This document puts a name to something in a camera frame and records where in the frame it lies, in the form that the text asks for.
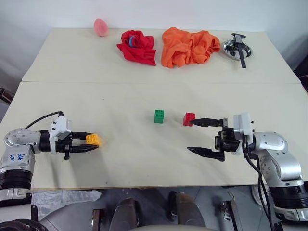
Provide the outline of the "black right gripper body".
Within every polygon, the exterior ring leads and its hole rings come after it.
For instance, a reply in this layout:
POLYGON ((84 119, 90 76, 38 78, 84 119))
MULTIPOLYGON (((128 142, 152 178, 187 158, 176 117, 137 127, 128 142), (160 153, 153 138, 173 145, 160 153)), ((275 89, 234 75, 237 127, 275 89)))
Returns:
POLYGON ((215 149, 220 153, 236 152, 239 148, 240 141, 236 139, 233 128, 221 126, 222 130, 215 136, 215 149))

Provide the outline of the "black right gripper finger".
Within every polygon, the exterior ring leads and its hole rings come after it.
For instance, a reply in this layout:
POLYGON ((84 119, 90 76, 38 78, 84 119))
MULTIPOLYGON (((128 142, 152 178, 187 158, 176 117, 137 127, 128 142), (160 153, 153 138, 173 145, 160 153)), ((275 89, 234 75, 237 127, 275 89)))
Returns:
POLYGON ((191 123, 193 125, 201 126, 201 127, 227 127, 228 119, 211 119, 211 118, 200 118, 192 120, 191 123))
POLYGON ((214 152, 211 149, 202 147, 187 147, 187 149, 201 157, 216 159, 220 162, 225 161, 224 152, 214 152))

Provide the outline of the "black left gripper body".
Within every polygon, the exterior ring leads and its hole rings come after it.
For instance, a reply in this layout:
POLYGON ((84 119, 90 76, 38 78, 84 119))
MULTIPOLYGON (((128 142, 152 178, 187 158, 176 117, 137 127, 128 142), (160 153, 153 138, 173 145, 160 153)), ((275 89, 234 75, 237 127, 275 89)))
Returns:
POLYGON ((72 152, 72 135, 68 135, 63 140, 58 140, 56 144, 56 152, 64 153, 64 160, 70 159, 70 153, 72 152))

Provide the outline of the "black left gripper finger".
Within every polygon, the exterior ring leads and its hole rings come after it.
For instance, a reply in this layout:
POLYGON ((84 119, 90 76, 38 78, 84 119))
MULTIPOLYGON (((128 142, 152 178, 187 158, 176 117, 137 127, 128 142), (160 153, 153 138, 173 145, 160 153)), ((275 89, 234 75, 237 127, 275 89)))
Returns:
POLYGON ((99 146, 93 145, 93 144, 83 144, 79 146, 72 146, 70 149, 70 153, 85 153, 85 152, 93 151, 97 148, 99 148, 99 146))
POLYGON ((71 132, 72 139, 85 140, 88 135, 91 135, 89 132, 71 132))

